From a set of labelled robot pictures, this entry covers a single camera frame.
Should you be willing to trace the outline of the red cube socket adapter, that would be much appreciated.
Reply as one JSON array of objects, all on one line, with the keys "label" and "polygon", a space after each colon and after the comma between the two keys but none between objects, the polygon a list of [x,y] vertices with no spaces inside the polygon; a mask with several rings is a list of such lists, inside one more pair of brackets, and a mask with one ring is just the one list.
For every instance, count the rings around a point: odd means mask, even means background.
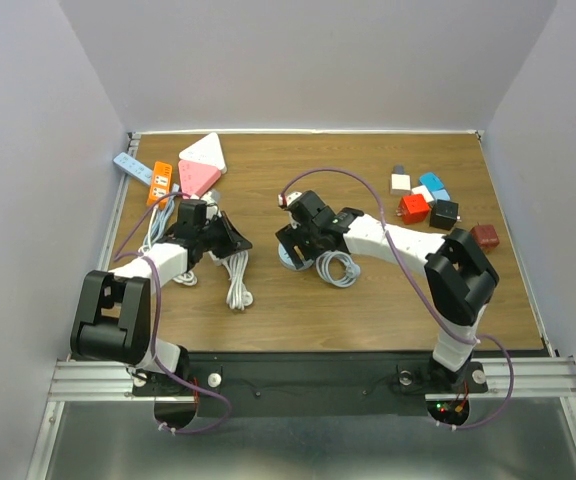
[{"label": "red cube socket adapter", "polygon": [[403,196],[397,207],[397,215],[406,225],[424,221],[430,211],[431,207],[422,194]]}]

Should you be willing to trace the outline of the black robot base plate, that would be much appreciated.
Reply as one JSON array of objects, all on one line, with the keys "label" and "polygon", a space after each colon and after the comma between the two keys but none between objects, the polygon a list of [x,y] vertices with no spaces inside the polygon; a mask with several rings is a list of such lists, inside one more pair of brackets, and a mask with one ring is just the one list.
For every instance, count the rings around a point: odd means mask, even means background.
[{"label": "black robot base plate", "polygon": [[176,369],[232,404],[235,417],[424,416],[430,398],[485,393],[483,366],[459,374],[434,364],[428,351],[190,352]]}]

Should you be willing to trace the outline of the orange USB power strip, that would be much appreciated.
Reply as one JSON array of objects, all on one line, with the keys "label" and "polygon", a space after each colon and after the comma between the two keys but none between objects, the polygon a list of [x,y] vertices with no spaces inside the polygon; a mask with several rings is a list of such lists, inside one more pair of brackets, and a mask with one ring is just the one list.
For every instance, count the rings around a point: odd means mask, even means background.
[{"label": "orange USB power strip", "polygon": [[155,202],[168,194],[172,187],[173,167],[165,162],[156,161],[148,192],[147,205],[152,206]]}]

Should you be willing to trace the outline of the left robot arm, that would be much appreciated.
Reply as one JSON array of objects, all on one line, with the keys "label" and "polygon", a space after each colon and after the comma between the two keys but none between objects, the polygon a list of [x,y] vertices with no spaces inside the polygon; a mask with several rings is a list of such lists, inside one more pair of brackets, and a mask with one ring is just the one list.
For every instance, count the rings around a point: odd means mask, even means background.
[{"label": "left robot arm", "polygon": [[84,277],[71,353],[156,373],[156,382],[167,393],[183,392],[190,384],[188,352],[159,340],[151,319],[161,307],[161,288],[190,272],[206,254],[230,260],[251,248],[216,206],[203,200],[182,202],[176,222],[146,252],[119,268],[93,270]]}]

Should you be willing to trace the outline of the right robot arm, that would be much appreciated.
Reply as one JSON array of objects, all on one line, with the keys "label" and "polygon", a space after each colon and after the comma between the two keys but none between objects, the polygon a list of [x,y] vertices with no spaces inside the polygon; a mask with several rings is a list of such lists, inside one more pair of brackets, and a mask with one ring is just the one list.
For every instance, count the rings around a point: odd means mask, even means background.
[{"label": "right robot arm", "polygon": [[419,285],[413,275],[425,278],[430,295],[421,299],[440,325],[429,381],[450,390],[464,380],[480,320],[499,283],[498,273],[469,232],[425,233],[349,207],[334,212],[311,190],[281,195],[278,205],[290,222],[276,237],[297,268],[326,253],[343,252],[399,265],[414,289]]}]

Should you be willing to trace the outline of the black cube socket adapter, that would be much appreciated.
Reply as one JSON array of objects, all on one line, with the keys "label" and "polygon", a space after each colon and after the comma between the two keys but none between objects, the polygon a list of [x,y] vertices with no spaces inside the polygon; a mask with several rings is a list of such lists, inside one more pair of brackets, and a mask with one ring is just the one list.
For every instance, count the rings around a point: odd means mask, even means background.
[{"label": "black cube socket adapter", "polygon": [[450,200],[436,200],[429,217],[429,225],[433,228],[450,231],[460,220],[459,204]]}]

